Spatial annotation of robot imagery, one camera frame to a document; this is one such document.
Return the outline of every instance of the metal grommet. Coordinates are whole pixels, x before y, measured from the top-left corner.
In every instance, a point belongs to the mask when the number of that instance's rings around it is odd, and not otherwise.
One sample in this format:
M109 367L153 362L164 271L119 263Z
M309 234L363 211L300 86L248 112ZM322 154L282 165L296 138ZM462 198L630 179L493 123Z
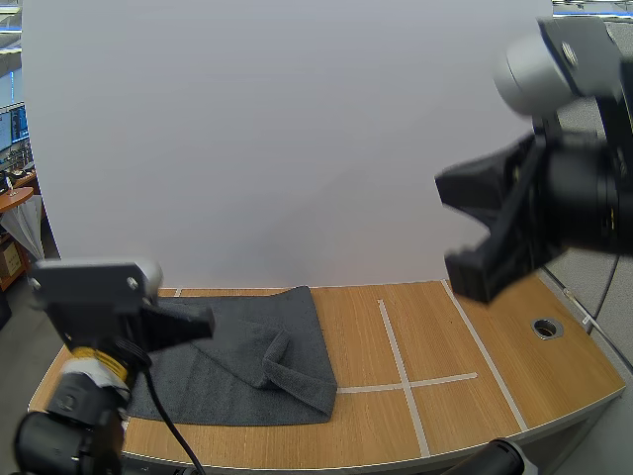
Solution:
M533 320L532 329L541 339L553 339L563 336L563 325L554 319Z

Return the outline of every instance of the office desk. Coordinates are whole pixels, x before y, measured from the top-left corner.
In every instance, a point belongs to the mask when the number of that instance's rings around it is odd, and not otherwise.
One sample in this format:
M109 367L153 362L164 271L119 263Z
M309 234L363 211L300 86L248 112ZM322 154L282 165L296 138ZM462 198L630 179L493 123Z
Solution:
M163 289L161 295L276 292ZM560 459L624 389L606 357L535 276L489 307L455 298L442 281L315 288L313 295L340 388L331 421L286 427L180 425L203 464L419 472L454 464L496 437L529 446L578 428L564 446L555 447ZM563 336L539 338L531 322L543 317L561 322ZM57 356L31 410L45 407L68 357L65 349ZM157 421L131 419L125 452L136 459L188 461ZM151 472L157 473L154 467Z

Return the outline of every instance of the folded towel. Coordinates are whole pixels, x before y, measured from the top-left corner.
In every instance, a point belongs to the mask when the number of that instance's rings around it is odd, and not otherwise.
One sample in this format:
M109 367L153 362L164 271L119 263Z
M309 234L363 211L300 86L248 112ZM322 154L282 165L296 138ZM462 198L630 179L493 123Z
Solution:
M151 375L175 423L277 426L329 421L336 380L308 287L267 297L180 297L159 306L211 307L213 338L151 355ZM160 419L139 377L130 415Z

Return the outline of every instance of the cable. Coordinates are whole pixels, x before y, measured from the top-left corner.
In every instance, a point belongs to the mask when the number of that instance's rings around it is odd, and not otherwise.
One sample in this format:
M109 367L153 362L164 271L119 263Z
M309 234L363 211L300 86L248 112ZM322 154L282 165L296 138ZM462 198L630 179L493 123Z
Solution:
M610 286L611 280L613 279L613 273L615 272L615 266L616 265L617 265L617 259L615 261L615 265L613 266L613 271L611 273L611 277L609 278L609 281L607 283L607 288L605 289L604 296L606 296L606 292L608 292L608 286ZM565 287L563 282L561 282L552 273L552 271L547 268L547 266L544 265L543 266L543 270L547 273L547 275L549 275L552 278L554 283L561 289L561 291L563 292L563 295L565 295L565 297L567 297L576 306L576 308L578 308L581 311L581 313L585 316L585 319L583 320L583 323L584 324L591 323L591 325L597 330L597 332L600 333L602 338L604 338L604 341L606 341L606 343L615 352L617 357L620 358L620 361L622 361L624 366L626 366L626 369L628 370L629 373L631 373L631 376L633 376L633 364L631 364L631 362L624 355L624 353L622 353L622 351L620 351L620 349L615 345L615 343L613 342L611 337L602 329L602 327L598 324L598 322L595 321L595 318L593 317L593 315L589 313L587 308L583 304L581 304L581 302L576 298L576 296L574 296L572 291L569 290L567 287Z
M594 320L597 320L597 317L600 315L600 310L602 310L602 305L604 305L606 294L609 293L609 289L611 288L611 282L613 282L613 276L615 275L615 269L617 268L617 264L619 261L620 261L620 255L617 254L615 256L615 260L613 260L613 265L611 266L611 273L609 274L609 278L606 281L606 286L604 287L604 290L602 291L602 296L600 297L600 301L597 304L597 308L595 309L595 316L593 317ZM589 330L588 330L589 334L591 334L591 332L593 331L593 327L595 327L595 325L592 325L591 327L589 327Z
M196 457L196 454L191 449L191 447L189 446L187 441L184 439L184 437L180 434L180 432L178 431L174 423L171 422L171 418L165 411L165 408L162 407L162 404L160 403L160 400L158 399L158 394L156 394L156 388L154 387L154 382L151 379L151 374L149 374L149 368L143 368L142 374L145 376L145 380L147 381L147 389L149 390L149 396L151 396L151 400L156 406L158 413L160 414L160 416L163 418L163 420L169 427L169 430L171 430L171 433L173 433L174 437L176 437L176 440L178 440L178 443L180 443L182 448L185 449L185 452L187 452L187 455L189 455L189 458L191 458L191 461L193 462L194 466L196 467L196 470L198 471L198 475L206 475L205 469L202 468L202 464L198 460L198 457Z

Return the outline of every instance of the monitor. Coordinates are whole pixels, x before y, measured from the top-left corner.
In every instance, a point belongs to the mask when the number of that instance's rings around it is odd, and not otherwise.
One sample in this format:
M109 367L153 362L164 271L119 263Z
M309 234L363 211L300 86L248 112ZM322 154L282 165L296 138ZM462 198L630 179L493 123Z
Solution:
M11 113L0 114L0 150L11 146Z
M15 143L29 136L29 126L27 125L27 111L24 106L11 111L11 139Z

